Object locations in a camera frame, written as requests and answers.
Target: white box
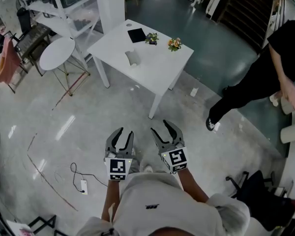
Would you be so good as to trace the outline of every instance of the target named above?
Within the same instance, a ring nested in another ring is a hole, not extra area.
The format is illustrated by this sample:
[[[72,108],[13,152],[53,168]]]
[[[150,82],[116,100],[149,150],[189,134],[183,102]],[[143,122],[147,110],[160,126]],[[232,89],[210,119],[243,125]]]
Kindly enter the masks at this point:
[[[162,161],[166,164],[170,172],[176,172],[187,168],[189,161],[186,147],[177,148],[161,154]]]
[[[105,158],[109,180],[125,180],[128,176],[132,159]]]

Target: black shirt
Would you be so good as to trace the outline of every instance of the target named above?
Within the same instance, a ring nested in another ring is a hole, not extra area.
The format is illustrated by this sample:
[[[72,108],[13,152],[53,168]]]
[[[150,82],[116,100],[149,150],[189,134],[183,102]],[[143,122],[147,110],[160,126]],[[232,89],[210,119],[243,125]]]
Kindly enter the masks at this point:
[[[287,21],[268,38],[268,41],[281,56],[285,75],[295,81],[295,20]],[[269,49],[259,57],[258,61],[271,62],[271,66],[274,67]]]

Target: black pants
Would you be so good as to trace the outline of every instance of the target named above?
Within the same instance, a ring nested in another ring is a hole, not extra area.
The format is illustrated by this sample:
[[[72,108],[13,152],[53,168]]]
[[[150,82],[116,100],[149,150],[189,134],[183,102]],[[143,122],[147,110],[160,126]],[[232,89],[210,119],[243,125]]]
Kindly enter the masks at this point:
[[[224,97],[210,109],[211,122],[216,124],[229,110],[241,108],[252,100],[271,96],[279,90],[280,82],[271,60],[257,60],[241,82],[234,87],[228,87]]]

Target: white table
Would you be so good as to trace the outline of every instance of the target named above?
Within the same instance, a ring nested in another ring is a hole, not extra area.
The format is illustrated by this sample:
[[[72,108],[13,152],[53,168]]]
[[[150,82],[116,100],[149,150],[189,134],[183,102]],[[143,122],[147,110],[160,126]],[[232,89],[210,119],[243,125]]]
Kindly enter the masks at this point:
[[[80,63],[73,57],[73,52],[75,49],[75,41],[72,38],[67,38],[67,37],[62,37],[57,39],[56,41],[52,42],[47,48],[44,50],[42,55],[40,56],[39,59],[39,65],[41,69],[45,71],[50,71],[54,73],[55,77],[59,81],[59,83],[62,85],[64,88],[65,92],[69,94],[70,96],[73,95],[73,92],[71,91],[71,88],[81,79],[81,77],[84,74],[90,75],[89,72],[86,71],[85,68],[81,67]],[[77,65],[73,64],[70,62],[68,59],[72,57]],[[81,76],[70,86],[69,85],[69,79],[68,76],[69,74],[77,74],[76,72],[68,72],[65,67],[65,62],[69,62],[70,64],[74,65],[78,69],[82,70]],[[68,88],[66,88],[58,78],[58,76],[55,73],[55,69],[60,70],[65,74],[65,79],[68,85]]]
[[[145,35],[150,32],[157,33],[159,38],[157,45],[149,45],[145,42],[132,43],[127,31],[138,28],[142,28]],[[126,20],[88,49],[88,52],[94,58],[105,87],[108,88],[110,85],[102,61],[155,93],[155,99],[148,116],[150,119],[153,118],[158,104],[167,89],[173,89],[184,66],[193,53],[193,50],[185,45],[180,50],[171,52],[168,50],[167,45],[169,39],[168,36],[156,30],[134,21]],[[130,66],[125,54],[126,51],[133,50],[137,52],[141,60],[140,64],[135,67]]]

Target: power strip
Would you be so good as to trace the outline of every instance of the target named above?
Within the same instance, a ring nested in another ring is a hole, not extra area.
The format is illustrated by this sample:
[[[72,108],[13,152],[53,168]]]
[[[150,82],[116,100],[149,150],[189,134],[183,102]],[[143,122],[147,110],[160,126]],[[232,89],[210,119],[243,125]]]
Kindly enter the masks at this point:
[[[81,192],[82,194],[84,195],[87,195],[88,194],[88,184],[87,184],[87,181],[86,180],[81,180]]]

